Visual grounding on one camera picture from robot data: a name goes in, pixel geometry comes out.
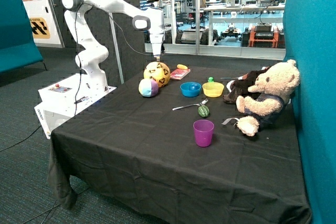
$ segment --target yellow soccer ball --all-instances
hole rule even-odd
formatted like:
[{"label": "yellow soccer ball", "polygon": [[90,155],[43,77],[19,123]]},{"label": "yellow soccer ball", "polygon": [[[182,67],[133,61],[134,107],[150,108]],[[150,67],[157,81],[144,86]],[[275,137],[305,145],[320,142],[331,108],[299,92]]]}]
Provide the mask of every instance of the yellow soccer ball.
[{"label": "yellow soccer ball", "polygon": [[161,88],[167,85],[170,80],[170,69],[166,64],[154,61],[146,66],[143,77],[145,79],[153,79],[158,83],[159,88]]}]

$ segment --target black and yellow sign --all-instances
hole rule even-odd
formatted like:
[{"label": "black and yellow sign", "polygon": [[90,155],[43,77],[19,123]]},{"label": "black and yellow sign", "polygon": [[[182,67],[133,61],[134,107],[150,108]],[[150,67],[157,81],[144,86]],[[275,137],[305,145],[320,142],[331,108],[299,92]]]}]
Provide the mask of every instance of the black and yellow sign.
[{"label": "black and yellow sign", "polygon": [[29,20],[34,39],[50,39],[47,22],[43,18],[30,18]]}]

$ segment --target green toy fruit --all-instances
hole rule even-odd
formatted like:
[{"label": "green toy fruit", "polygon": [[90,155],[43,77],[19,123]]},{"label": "green toy fruit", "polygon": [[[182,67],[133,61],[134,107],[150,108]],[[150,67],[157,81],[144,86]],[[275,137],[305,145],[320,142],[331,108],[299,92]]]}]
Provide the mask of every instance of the green toy fruit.
[{"label": "green toy fruit", "polygon": [[201,117],[206,118],[208,115],[210,115],[210,110],[207,106],[202,105],[198,107],[198,114]]}]

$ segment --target small book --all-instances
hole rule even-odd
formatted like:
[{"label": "small book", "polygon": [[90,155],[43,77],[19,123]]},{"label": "small book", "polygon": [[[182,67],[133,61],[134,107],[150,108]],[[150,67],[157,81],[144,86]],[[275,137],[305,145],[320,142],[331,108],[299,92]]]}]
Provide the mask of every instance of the small book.
[{"label": "small book", "polygon": [[181,80],[188,73],[190,73],[190,69],[179,69],[179,68],[177,68],[173,72],[171,72],[170,78],[175,79],[175,80]]}]

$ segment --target glass wall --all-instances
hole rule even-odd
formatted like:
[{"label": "glass wall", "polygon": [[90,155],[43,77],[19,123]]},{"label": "glass wall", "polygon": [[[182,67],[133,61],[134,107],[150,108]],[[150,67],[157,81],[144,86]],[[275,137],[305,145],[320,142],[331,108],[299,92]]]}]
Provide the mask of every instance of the glass wall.
[{"label": "glass wall", "polygon": [[[166,52],[282,60],[285,2],[157,0],[165,13]],[[151,0],[141,0],[141,8],[151,5]]]}]

